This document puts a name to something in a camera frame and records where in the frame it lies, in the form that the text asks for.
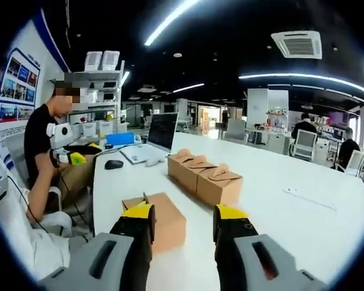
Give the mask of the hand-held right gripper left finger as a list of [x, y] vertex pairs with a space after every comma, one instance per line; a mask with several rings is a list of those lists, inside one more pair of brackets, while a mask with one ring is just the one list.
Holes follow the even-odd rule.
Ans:
[[155, 237], [155, 206], [127, 209], [110, 233], [99, 233], [38, 281], [40, 290], [145, 290]]

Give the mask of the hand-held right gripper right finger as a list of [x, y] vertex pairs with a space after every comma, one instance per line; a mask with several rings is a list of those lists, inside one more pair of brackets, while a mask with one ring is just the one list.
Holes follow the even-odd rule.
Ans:
[[213, 240], [221, 290], [326, 290], [270, 236], [258, 234], [238, 208], [214, 207]]

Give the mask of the person's left hand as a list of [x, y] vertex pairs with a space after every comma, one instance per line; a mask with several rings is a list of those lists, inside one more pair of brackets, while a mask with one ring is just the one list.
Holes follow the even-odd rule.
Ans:
[[69, 162], [67, 153], [64, 149], [50, 149], [49, 158], [55, 168], [59, 168], [62, 164]]

